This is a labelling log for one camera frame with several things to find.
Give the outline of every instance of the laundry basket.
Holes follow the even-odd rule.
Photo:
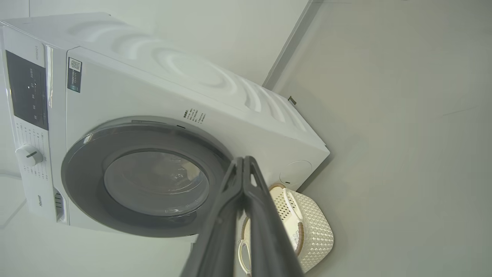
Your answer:
[[[332,229],[316,202],[306,195],[289,190],[282,184],[271,186],[270,195],[305,273],[332,250]],[[243,248],[246,248],[250,256],[249,225],[250,220],[246,217],[238,245],[239,264],[248,275],[251,274],[251,268],[245,263]]]

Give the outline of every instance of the control panel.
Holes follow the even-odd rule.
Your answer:
[[[29,210],[56,221],[64,201],[56,199],[51,178],[46,69],[8,50],[5,58],[14,114],[15,153]]]
[[[5,51],[14,115],[48,130],[46,70]]]

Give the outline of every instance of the washing machine door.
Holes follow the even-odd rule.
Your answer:
[[[182,237],[200,232],[230,161],[195,132],[137,121],[81,138],[67,152],[61,177],[69,198],[101,224]]]

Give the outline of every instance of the washing machine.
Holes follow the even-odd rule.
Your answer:
[[[284,97],[108,14],[0,25],[27,203],[53,222],[194,239],[234,157],[296,190],[329,155]]]

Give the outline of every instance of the vent grille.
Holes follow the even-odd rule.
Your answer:
[[[290,198],[289,195],[287,195],[290,204],[292,205],[292,208],[296,208],[296,205],[294,204],[294,201]],[[274,199],[275,207],[277,208],[278,215],[282,219],[282,221],[285,221],[290,218],[292,215],[291,212],[289,211],[289,207],[287,206],[287,203],[285,202],[285,199],[283,198],[283,194],[278,195]]]
[[[65,221],[65,199],[58,191],[55,191],[55,209],[57,221]]]

